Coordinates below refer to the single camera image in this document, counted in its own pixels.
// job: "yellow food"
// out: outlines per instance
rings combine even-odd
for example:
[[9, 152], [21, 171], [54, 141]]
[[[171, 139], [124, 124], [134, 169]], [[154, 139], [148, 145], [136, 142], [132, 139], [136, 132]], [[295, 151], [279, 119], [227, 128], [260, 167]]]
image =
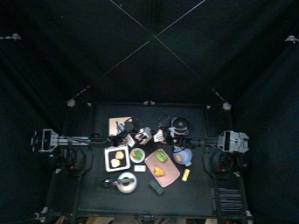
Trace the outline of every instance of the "yellow food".
[[111, 160], [111, 165], [112, 165], [114, 168], [119, 167], [119, 166], [120, 166], [120, 161], [119, 161], [118, 159], [114, 158], [114, 159]]
[[164, 175], [164, 169], [159, 168], [159, 167], [155, 167], [154, 168], [154, 175], [156, 177], [162, 177]]
[[124, 152], [120, 150], [118, 153], [116, 153], [116, 159], [123, 159], [124, 158]]
[[186, 169], [184, 170], [184, 173], [183, 173], [183, 176], [182, 176], [182, 181], [187, 181], [188, 176], [190, 176], [190, 173], [191, 173], [191, 170], [190, 169]]

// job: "black table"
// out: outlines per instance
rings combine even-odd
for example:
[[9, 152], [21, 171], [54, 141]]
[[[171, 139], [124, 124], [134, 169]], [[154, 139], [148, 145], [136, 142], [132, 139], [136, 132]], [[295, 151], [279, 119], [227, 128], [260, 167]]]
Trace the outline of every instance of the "black table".
[[[115, 117], [136, 117], [152, 130], [158, 129], [160, 115], [171, 117], [182, 116], [191, 124], [191, 132], [187, 137], [216, 137], [223, 130], [232, 130], [230, 112], [224, 111], [222, 105], [211, 107], [200, 105], [155, 105], [139, 104], [96, 104], [82, 103], [70, 109], [66, 119], [64, 136], [90, 136], [100, 133], [108, 136], [108, 119]], [[135, 216], [146, 219], [148, 217], [215, 217], [214, 180], [203, 169], [204, 147], [196, 147], [192, 151], [192, 164], [188, 167], [191, 174], [187, 182], [182, 181], [184, 165], [175, 165], [182, 176], [164, 188], [162, 195], [156, 194], [150, 181], [155, 179], [147, 172], [134, 172], [134, 163], [126, 171], [136, 175], [138, 186], [134, 192], [123, 194], [116, 188], [104, 188], [102, 179], [111, 177], [116, 179], [126, 171], [107, 172], [104, 160], [104, 148], [110, 145], [91, 146], [94, 163], [91, 170], [82, 177], [70, 177], [63, 172], [54, 174], [51, 191], [48, 196], [48, 217], [67, 215], [75, 220], [80, 216]], [[147, 145], [138, 145], [144, 149], [146, 155], [156, 149], [164, 149], [172, 157], [174, 147], [151, 141]], [[230, 187], [243, 191], [239, 181], [230, 181]]]

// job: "green food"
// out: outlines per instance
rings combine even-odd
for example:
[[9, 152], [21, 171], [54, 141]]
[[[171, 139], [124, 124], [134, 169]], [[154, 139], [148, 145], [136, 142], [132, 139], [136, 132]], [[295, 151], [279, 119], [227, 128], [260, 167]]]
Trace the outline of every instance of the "green food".
[[139, 150], [136, 150], [136, 151], [134, 152], [134, 157], [135, 157], [136, 159], [142, 159], [142, 157], [143, 157], [143, 153], [142, 153]]
[[156, 156], [158, 160], [164, 163], [164, 161], [167, 160], [167, 156], [164, 155], [164, 153], [162, 151], [158, 151], [155, 153], [155, 156]]

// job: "cutting board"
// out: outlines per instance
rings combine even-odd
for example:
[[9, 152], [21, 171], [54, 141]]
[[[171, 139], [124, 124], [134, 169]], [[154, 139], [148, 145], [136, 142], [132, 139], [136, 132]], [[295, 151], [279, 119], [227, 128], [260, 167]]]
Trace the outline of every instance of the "cutting board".
[[[167, 160], [164, 162], [160, 162], [155, 156], [158, 151], [162, 151], [167, 156]], [[174, 164], [174, 161], [170, 159], [163, 149], [159, 149], [151, 153], [144, 159], [144, 163], [162, 187], [167, 187], [180, 177], [180, 172]], [[162, 177], [155, 176], [155, 167], [163, 169], [164, 175]]]

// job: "food item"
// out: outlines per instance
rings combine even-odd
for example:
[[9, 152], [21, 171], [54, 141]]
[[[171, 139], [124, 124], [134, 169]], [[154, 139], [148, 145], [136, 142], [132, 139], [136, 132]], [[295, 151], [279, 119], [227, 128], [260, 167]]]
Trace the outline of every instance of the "food item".
[[142, 159], [143, 153], [139, 150], [132, 150], [132, 156], [135, 159]]
[[158, 158], [158, 160], [160, 161], [160, 162], [166, 162], [166, 160], [167, 160], [167, 156], [164, 155], [164, 153], [162, 152], [162, 151], [158, 151], [156, 153], [155, 153], [155, 156], [156, 156], [156, 158]]
[[190, 177], [190, 173], [191, 173], [191, 170], [190, 169], [186, 169], [184, 170], [184, 173], [183, 173], [183, 176], [182, 176], [182, 181], [187, 181], [187, 179]]
[[114, 168], [119, 167], [120, 166], [120, 161], [116, 158], [111, 159], [111, 165], [112, 165]]
[[154, 175], [156, 177], [162, 177], [164, 175], [164, 169], [159, 168], [159, 167], [155, 167], [154, 168]]
[[176, 160], [176, 162], [182, 162], [183, 161], [183, 156], [180, 155], [180, 154], [175, 154], [175, 160]]
[[122, 150], [116, 152], [116, 159], [123, 159], [124, 156], [126, 156], [126, 154]]

